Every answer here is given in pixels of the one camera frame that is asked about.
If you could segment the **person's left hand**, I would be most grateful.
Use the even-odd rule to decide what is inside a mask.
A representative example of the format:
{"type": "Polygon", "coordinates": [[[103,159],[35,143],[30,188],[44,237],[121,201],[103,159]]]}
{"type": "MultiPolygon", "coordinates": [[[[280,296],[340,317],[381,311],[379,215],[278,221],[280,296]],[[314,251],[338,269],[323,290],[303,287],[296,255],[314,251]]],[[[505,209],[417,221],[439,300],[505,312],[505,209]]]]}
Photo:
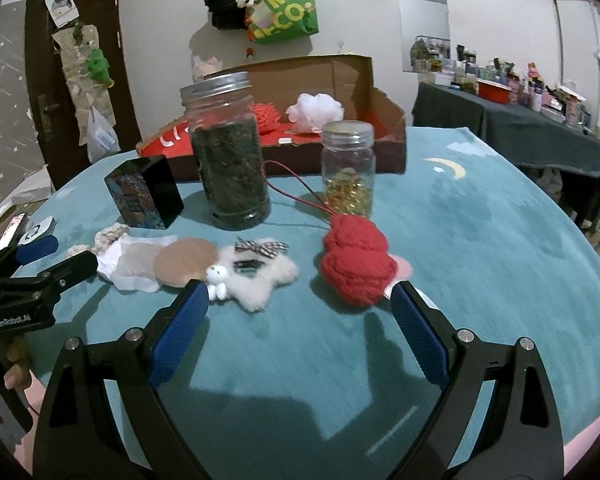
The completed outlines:
{"type": "Polygon", "coordinates": [[[27,341],[23,336],[15,336],[6,348],[8,367],[4,375],[7,390],[26,390],[30,387],[32,376],[29,366],[27,341]]]}

